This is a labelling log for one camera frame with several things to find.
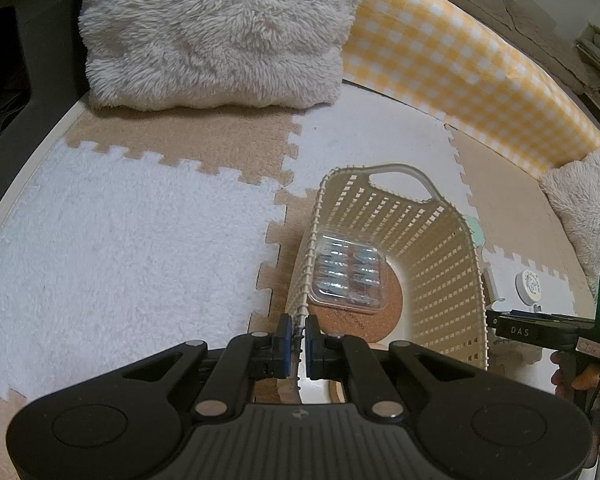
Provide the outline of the round yellow white tin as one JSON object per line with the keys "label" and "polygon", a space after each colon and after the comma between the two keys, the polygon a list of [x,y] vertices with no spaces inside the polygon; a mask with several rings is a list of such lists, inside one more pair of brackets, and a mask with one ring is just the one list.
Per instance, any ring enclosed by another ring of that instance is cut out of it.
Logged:
{"label": "round yellow white tin", "polygon": [[534,306],[542,297],[542,287],[538,274],[531,270],[523,270],[515,278],[516,292],[520,300],[527,306]]}

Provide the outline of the cream plastic slotted basket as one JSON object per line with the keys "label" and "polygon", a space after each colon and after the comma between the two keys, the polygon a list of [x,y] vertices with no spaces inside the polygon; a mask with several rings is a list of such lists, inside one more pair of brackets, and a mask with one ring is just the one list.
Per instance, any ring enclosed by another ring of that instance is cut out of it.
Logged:
{"label": "cream plastic slotted basket", "polygon": [[323,178],[294,262],[285,304],[298,335],[309,315],[318,237],[333,232],[370,245],[401,286],[398,325],[407,339],[484,370],[486,305],[477,249],[464,216],[417,168],[336,168]]}

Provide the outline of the mint green round tin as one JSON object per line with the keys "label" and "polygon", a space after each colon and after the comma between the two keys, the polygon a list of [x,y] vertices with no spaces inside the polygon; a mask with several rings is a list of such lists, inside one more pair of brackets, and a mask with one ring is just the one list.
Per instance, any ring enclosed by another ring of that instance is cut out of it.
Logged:
{"label": "mint green round tin", "polygon": [[474,244],[480,248],[484,246],[486,237],[484,236],[483,228],[480,226],[479,221],[475,217],[464,215],[464,219],[467,223],[469,231],[471,232],[471,238]]}

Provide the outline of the clear plastic blister pack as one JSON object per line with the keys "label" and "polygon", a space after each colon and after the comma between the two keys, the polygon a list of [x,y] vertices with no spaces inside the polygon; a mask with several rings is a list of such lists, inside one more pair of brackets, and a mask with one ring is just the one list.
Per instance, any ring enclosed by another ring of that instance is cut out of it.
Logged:
{"label": "clear plastic blister pack", "polygon": [[388,263],[375,246],[320,231],[314,250],[310,298],[321,307],[375,314],[387,304]]}

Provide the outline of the small white fluffy pillow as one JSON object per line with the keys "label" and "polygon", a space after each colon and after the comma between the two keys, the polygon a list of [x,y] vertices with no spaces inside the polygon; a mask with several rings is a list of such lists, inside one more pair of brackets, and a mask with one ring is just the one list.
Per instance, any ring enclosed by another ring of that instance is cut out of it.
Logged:
{"label": "small white fluffy pillow", "polygon": [[600,148],[548,170],[539,185],[574,248],[593,294],[600,284]]}

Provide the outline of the yellow white checkered cushion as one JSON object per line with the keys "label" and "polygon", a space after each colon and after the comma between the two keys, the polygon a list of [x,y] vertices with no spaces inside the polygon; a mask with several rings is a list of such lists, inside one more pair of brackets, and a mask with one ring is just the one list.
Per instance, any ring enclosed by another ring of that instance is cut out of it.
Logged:
{"label": "yellow white checkered cushion", "polygon": [[468,134],[532,177],[600,148],[600,129],[527,55],[448,0],[362,0],[343,78]]}

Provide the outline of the large white fluffy pillow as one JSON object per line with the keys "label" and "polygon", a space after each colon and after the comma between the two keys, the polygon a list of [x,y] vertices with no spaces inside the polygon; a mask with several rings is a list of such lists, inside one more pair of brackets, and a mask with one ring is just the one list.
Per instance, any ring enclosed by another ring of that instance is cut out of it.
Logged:
{"label": "large white fluffy pillow", "polygon": [[83,0],[96,107],[305,110],[340,95],[362,0]]}

